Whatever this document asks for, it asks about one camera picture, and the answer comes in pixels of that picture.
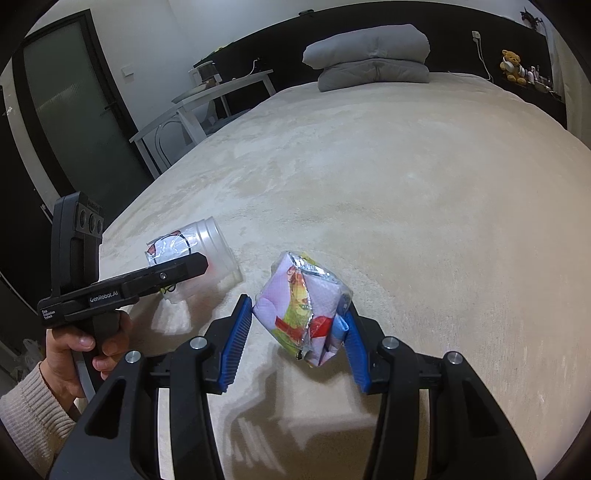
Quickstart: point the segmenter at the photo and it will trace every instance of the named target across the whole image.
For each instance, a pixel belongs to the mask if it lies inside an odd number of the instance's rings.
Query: black headboard
[[[431,45],[426,65],[432,72],[466,72],[485,76],[478,59],[472,31],[482,36],[486,65],[495,79],[501,79],[501,51],[513,50],[525,66],[540,66],[551,77],[550,53],[543,35],[513,20],[472,8],[435,2],[368,2],[330,8],[292,18],[255,32],[209,55],[223,80],[241,77],[261,59],[261,69],[273,69],[271,80],[277,90],[315,82],[321,70],[304,65],[302,55],[318,40],[360,28],[379,25],[415,25]],[[267,98],[262,84],[233,92],[228,102],[233,111],[250,108]]]

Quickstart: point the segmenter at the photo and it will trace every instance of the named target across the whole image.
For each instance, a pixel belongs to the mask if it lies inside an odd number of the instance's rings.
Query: teddy bear
[[[527,83],[525,79],[525,69],[521,66],[521,59],[517,53],[509,50],[503,50],[503,61],[501,70],[507,75],[507,80],[517,82],[524,86]]]

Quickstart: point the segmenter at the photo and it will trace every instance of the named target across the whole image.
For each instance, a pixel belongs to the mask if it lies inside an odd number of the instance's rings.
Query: metal screw
[[[459,365],[464,361],[464,357],[458,352],[449,352],[447,354],[447,359],[452,365]]]
[[[394,337],[384,337],[384,340],[382,340],[382,345],[388,350],[394,350],[400,346],[400,342]]]
[[[207,339],[204,337],[195,337],[189,342],[189,345],[194,350],[201,350],[201,348],[205,348],[207,346]]]
[[[139,353],[137,350],[127,352],[127,355],[125,355],[125,361],[129,364],[136,363],[140,358],[142,358],[142,354]]]

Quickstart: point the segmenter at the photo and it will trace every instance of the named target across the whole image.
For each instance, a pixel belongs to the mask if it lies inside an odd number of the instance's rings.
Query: frosted glass door
[[[75,190],[113,221],[152,182],[97,78],[78,22],[27,45],[24,65],[37,116]]]

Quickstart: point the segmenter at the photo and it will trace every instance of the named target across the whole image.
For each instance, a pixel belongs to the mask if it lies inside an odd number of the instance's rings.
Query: white table
[[[129,139],[129,143],[135,142],[146,163],[149,166],[152,165],[152,159],[142,139],[146,135],[148,135],[152,130],[158,128],[159,125],[162,125],[167,120],[170,120],[171,118],[177,116],[183,124],[183,126],[185,127],[185,129],[187,130],[187,133],[191,140],[195,143],[195,145],[198,145],[200,142],[207,138],[207,135],[205,134],[203,128],[199,124],[199,121],[193,114],[193,110],[200,105],[204,105],[205,103],[209,103],[212,100],[215,100],[216,98],[223,97],[230,92],[234,92],[245,86],[252,85],[253,83],[258,82],[262,82],[267,88],[267,92],[269,92],[269,95],[273,96],[276,94],[277,91],[275,90],[275,87],[273,87],[271,79],[269,78],[270,73],[273,73],[273,70],[266,70],[264,72],[254,73],[252,75],[247,75],[239,79],[230,80],[229,82],[216,85],[215,87],[194,93],[192,95],[190,94],[190,90],[186,92],[189,94],[188,96],[185,97],[186,94],[180,95],[179,97],[185,98],[179,100],[172,107],[170,107],[168,110],[162,113],[159,117],[155,118],[148,125],[143,127],[142,130],[137,132],[133,137]]]

